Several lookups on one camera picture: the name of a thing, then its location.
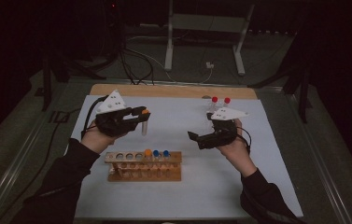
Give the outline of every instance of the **person's left hand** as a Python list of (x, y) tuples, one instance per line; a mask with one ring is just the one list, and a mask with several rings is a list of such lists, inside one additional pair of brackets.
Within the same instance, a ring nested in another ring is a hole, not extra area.
[(85, 132), (85, 135), (83, 136), (80, 143), (85, 147), (88, 147), (90, 150), (100, 154), (108, 146), (114, 145), (115, 140), (126, 134), (127, 133), (115, 137), (110, 137), (104, 133), (101, 133), (93, 121), (90, 128)]

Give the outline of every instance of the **wooden test tube rack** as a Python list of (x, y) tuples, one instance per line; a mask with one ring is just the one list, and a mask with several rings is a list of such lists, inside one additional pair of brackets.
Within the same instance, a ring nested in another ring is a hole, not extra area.
[(180, 181), (182, 155), (172, 151), (167, 159), (146, 158), (144, 152), (107, 152), (108, 181)]

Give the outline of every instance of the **white paper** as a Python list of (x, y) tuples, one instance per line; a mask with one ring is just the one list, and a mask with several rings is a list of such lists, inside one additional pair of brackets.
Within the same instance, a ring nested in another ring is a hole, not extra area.
[[(86, 97), (72, 137), (80, 139), (88, 110), (98, 97)], [(239, 203), (240, 174), (217, 149), (200, 150), (188, 137), (188, 131), (213, 132), (211, 121), (205, 115), (209, 106), (206, 99), (122, 97), (127, 106), (146, 106), (150, 111), (148, 133), (143, 136), (139, 124), (134, 132), (118, 139), (102, 153), (93, 165), (92, 173), (83, 180), (76, 217), (208, 219), (248, 216)], [(302, 217), (302, 209), (260, 100), (232, 99), (229, 107), (249, 114), (241, 121), (252, 136), (251, 158), (267, 180), (280, 188), (290, 210)], [(182, 180), (107, 181), (109, 165), (104, 162), (107, 151), (143, 152), (146, 148), (182, 151)]]

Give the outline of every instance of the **orange cap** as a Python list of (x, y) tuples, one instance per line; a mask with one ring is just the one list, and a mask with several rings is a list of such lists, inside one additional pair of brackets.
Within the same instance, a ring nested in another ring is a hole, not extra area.
[(152, 156), (152, 151), (151, 151), (151, 149), (147, 148), (147, 149), (144, 151), (144, 154), (146, 155), (146, 157)]

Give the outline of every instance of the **person's right hand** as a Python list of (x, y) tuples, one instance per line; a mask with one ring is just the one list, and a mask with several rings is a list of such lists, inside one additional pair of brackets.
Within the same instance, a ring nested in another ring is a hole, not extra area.
[[(235, 119), (234, 123), (237, 128), (237, 133), (242, 135), (242, 122), (240, 119)], [(246, 145), (240, 137), (236, 137), (229, 145), (217, 147), (217, 149), (243, 177), (252, 175), (257, 171), (257, 167), (249, 157)]]

